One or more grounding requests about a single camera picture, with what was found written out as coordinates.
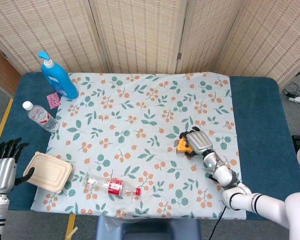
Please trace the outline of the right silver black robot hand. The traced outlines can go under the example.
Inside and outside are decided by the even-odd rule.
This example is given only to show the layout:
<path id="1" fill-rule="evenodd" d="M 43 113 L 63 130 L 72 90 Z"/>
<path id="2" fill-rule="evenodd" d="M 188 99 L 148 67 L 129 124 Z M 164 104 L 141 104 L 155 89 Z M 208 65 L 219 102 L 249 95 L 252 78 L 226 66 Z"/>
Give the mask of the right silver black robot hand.
<path id="1" fill-rule="evenodd" d="M 176 151 L 184 153 L 187 157 L 204 156 L 205 152 L 211 152 L 213 144 L 208 136 L 198 127 L 180 133 Z"/>

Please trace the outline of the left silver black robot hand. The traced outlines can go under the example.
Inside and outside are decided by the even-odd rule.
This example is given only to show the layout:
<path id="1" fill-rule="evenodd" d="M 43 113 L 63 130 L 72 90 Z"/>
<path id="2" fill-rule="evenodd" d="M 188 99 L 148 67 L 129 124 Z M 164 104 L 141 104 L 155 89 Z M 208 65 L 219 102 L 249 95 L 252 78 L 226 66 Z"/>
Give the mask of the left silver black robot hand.
<path id="1" fill-rule="evenodd" d="M 21 140 L 19 137 L 0 143 L 0 195 L 7 195 L 14 186 L 28 181 L 35 171 L 35 168 L 31 167 L 24 176 L 16 177 L 22 150 L 29 145 L 28 142 L 20 143 Z"/>

